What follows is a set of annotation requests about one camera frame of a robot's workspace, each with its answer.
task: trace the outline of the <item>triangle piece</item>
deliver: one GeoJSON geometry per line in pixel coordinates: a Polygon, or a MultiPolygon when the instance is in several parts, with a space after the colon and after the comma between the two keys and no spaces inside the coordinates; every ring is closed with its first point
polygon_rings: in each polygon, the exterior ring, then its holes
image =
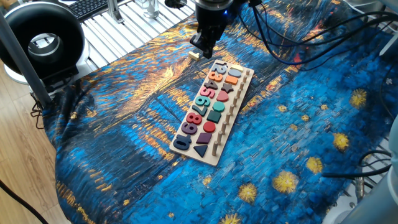
{"type": "Polygon", "coordinates": [[[194,150],[203,158],[203,156],[205,156],[207,146],[195,146],[194,150]]]}

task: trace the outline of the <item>wrinkled fabric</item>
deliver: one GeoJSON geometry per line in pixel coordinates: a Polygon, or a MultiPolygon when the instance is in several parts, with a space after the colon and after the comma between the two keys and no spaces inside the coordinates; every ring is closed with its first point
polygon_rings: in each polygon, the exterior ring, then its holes
{"type": "MultiPolygon", "coordinates": [[[[270,2],[267,12],[269,24],[297,40],[352,16],[337,0],[270,2]]],[[[252,10],[244,7],[242,16],[257,30],[252,10]]],[[[217,42],[211,60],[190,60],[195,32],[192,16],[64,88],[46,108],[66,217],[72,223],[321,223],[349,183],[321,172],[356,172],[359,157],[375,149],[391,127],[379,100],[389,63],[378,57],[391,36],[379,34],[303,72],[274,60],[238,20],[217,42]],[[171,152],[169,144],[215,59],[251,68],[255,76],[220,162],[212,167],[171,152]]],[[[366,29],[305,68],[373,33],[366,29]]],[[[325,48],[275,53],[298,62],[325,48]]],[[[394,73],[382,95],[397,114],[394,73]]]]}

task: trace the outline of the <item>wooden peg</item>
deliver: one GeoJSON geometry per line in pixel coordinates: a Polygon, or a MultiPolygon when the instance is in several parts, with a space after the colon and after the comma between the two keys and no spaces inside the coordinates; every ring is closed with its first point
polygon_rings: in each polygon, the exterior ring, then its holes
{"type": "Polygon", "coordinates": [[[211,155],[212,155],[212,156],[216,156],[217,147],[218,147],[218,141],[215,141],[215,142],[213,143],[213,152],[211,152],[211,155]]]}
{"type": "Polygon", "coordinates": [[[238,102],[238,97],[234,97],[234,101],[232,102],[232,105],[236,106],[236,103],[238,102]]]}
{"type": "Polygon", "coordinates": [[[223,125],[221,127],[221,131],[223,132],[223,134],[225,134],[225,129],[226,129],[226,121],[223,122],[223,125]]]}
{"type": "Polygon", "coordinates": [[[219,131],[219,132],[218,132],[218,135],[217,135],[217,142],[218,142],[218,144],[221,144],[221,137],[223,137],[223,132],[222,132],[222,131],[219,131]]]}
{"type": "Polygon", "coordinates": [[[238,97],[238,99],[239,99],[239,97],[241,97],[241,92],[242,92],[242,90],[238,90],[238,92],[236,93],[236,97],[238,97]]]}
{"type": "Polygon", "coordinates": [[[225,117],[225,122],[226,122],[226,124],[229,124],[229,118],[231,117],[231,113],[227,113],[226,114],[226,117],[225,117]]]}
{"type": "Polygon", "coordinates": [[[234,105],[229,106],[229,113],[233,114],[234,112],[234,105]]]}
{"type": "Polygon", "coordinates": [[[243,90],[244,82],[241,82],[241,85],[239,86],[240,90],[243,90]]]}

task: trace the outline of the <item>pink number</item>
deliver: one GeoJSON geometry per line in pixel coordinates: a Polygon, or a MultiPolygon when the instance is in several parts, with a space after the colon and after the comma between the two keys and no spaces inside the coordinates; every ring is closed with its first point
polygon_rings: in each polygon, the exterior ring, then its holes
{"type": "Polygon", "coordinates": [[[211,99],[213,99],[213,97],[216,95],[216,91],[214,91],[212,89],[207,89],[206,87],[202,87],[202,89],[200,89],[200,95],[208,96],[211,99]]]}

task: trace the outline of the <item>keyboard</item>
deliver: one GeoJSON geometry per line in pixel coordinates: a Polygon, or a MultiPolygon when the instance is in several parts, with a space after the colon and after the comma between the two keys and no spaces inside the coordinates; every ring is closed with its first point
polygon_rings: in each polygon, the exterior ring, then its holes
{"type": "Polygon", "coordinates": [[[106,0],[79,0],[69,6],[73,15],[81,22],[108,8],[106,0]]]}

